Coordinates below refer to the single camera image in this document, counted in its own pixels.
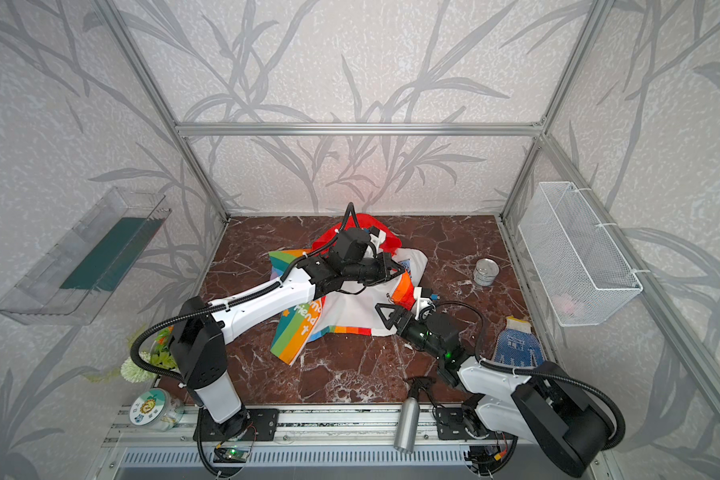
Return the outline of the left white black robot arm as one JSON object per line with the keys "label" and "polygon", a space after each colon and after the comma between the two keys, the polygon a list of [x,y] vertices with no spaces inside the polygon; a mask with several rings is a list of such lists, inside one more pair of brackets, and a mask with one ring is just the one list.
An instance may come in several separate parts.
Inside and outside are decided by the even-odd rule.
{"label": "left white black robot arm", "polygon": [[371,287],[401,276],[404,267],[383,250],[385,240],[377,227],[340,230],[327,245],[297,257],[281,276],[257,288],[205,306],[186,302],[168,347],[179,382],[196,404],[218,425],[243,419],[226,346],[277,313],[341,292],[346,282]]}

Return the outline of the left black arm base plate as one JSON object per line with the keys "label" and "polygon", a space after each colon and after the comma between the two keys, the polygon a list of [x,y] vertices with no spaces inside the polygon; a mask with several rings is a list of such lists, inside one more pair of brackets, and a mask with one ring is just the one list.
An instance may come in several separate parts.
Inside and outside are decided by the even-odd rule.
{"label": "left black arm base plate", "polygon": [[243,408],[229,420],[218,424],[205,408],[201,408],[193,440],[216,443],[237,440],[269,442],[274,439],[279,413],[276,408]]}

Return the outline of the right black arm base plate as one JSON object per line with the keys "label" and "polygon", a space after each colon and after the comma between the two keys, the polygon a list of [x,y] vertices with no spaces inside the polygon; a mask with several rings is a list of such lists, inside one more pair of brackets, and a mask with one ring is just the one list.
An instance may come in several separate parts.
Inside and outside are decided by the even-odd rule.
{"label": "right black arm base plate", "polygon": [[437,438],[443,441],[507,441],[512,443],[516,438],[504,432],[485,431],[479,434],[470,433],[460,407],[434,407],[432,415],[435,420]]}

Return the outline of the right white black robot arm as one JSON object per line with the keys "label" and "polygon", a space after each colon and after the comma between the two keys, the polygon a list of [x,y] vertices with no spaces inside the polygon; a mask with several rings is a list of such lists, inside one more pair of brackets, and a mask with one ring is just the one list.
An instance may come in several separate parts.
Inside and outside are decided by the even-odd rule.
{"label": "right white black robot arm", "polygon": [[484,360],[461,343],[437,305],[409,310],[378,303],[375,310],[387,329],[436,359],[446,384],[469,393],[463,418],[472,435],[502,432],[532,441],[559,470],[576,478],[600,452],[624,439],[626,422],[616,403],[558,364],[523,368]]}

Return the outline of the colourful rainbow hooded kids jacket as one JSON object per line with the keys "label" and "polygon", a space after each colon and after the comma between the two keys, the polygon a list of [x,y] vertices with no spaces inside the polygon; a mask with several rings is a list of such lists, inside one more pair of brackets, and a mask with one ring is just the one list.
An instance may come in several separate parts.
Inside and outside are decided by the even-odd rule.
{"label": "colourful rainbow hooded kids jacket", "polygon": [[355,220],[349,220],[348,225],[364,229],[375,226],[384,230],[387,239],[382,250],[389,252],[407,272],[387,283],[371,287],[348,281],[343,284],[341,292],[285,309],[280,314],[270,352],[288,365],[294,363],[307,343],[329,333],[390,336],[393,331],[384,327],[375,305],[413,305],[413,291],[423,277],[428,264],[427,256],[420,250],[403,247],[400,238],[371,215],[361,213]]}

